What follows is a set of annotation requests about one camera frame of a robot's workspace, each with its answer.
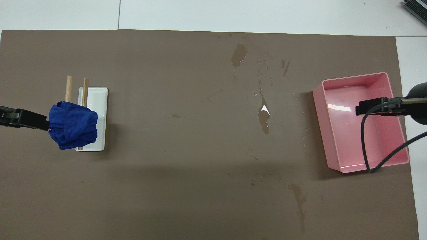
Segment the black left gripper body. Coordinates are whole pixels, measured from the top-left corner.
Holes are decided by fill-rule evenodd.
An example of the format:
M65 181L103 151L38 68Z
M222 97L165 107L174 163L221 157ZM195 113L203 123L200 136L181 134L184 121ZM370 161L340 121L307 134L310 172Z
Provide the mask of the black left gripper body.
M14 124L14 120L19 117L17 109L0 106L0 125L6 127L20 128L20 125Z

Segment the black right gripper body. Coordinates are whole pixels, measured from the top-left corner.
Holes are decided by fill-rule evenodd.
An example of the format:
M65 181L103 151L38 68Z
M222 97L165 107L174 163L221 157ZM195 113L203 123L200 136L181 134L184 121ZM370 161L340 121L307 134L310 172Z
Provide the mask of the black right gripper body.
M386 106L382 107L381 116L406 116L406 109L402 106L402 101L405 97L395 97L395 98L387 98L384 101L384 104L387 103Z

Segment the blue cloth towel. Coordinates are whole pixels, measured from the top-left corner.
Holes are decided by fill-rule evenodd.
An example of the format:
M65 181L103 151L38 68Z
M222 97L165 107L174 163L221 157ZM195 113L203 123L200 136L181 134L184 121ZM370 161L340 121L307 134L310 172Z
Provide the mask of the blue cloth towel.
M61 150L84 147L96 141L97 121L89 108L60 101L50 108L48 133Z

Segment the white towel rack base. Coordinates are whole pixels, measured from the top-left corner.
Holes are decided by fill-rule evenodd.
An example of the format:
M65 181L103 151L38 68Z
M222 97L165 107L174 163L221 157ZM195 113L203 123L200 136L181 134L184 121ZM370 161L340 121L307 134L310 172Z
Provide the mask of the white towel rack base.
M98 136L94 143L87 144L84 147L74 148L75 151L103 151L105 149L106 139L106 121L108 108L108 88L107 87L88 87L87 90L87 108L98 115L96 123Z

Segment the shiny water puddle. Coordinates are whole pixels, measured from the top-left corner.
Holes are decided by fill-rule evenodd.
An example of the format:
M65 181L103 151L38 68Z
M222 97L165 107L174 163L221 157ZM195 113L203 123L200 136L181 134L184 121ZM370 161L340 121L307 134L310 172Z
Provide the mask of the shiny water puddle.
M261 125L261 129L264 134L269 134L269 123L268 120L271 118L270 111L268 109L267 103L265 101L265 98L262 97L261 99L261 106L258 109L258 121Z

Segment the wet water patch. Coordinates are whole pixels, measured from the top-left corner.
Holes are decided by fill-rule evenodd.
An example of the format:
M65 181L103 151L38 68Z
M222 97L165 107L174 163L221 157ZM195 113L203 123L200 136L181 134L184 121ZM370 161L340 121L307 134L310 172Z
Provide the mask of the wet water patch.
M247 46L242 43L237 44L231 57L231 63L233 67L240 67L241 62L244 60L246 56L247 56Z

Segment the pink plastic bin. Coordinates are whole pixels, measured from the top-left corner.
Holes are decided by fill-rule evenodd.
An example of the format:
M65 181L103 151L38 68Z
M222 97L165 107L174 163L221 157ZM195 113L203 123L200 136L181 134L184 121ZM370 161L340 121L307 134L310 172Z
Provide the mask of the pink plastic bin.
M357 116L355 109L360 101L393 97L387 73L324 80L313 96L327 166L342 173L366 170L361 145L363 116ZM369 116L364 137L371 168L406 141L397 116Z

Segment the darker wooden rack rod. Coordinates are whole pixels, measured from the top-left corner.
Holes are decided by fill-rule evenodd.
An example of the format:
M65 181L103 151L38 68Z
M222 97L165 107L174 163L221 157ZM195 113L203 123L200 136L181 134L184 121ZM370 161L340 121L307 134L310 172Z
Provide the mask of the darker wooden rack rod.
M83 90L81 95L81 106L87 107L87 96L88 96L89 79L83 79Z

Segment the grey ribbed device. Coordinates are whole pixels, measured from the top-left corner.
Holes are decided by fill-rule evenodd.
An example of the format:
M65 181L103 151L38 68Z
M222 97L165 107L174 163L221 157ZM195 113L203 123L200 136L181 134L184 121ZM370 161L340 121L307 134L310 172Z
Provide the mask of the grey ribbed device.
M404 0L403 7L427 26L427 0Z

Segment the brown table mat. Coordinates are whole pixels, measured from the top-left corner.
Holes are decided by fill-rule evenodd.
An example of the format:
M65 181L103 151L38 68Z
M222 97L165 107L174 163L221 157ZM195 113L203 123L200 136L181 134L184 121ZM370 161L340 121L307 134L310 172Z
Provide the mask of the brown table mat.
M326 164L312 90L378 72L401 93L394 37L3 31L0 105L47 115L72 75L108 115L100 152L0 126L0 240L416 240L409 164Z

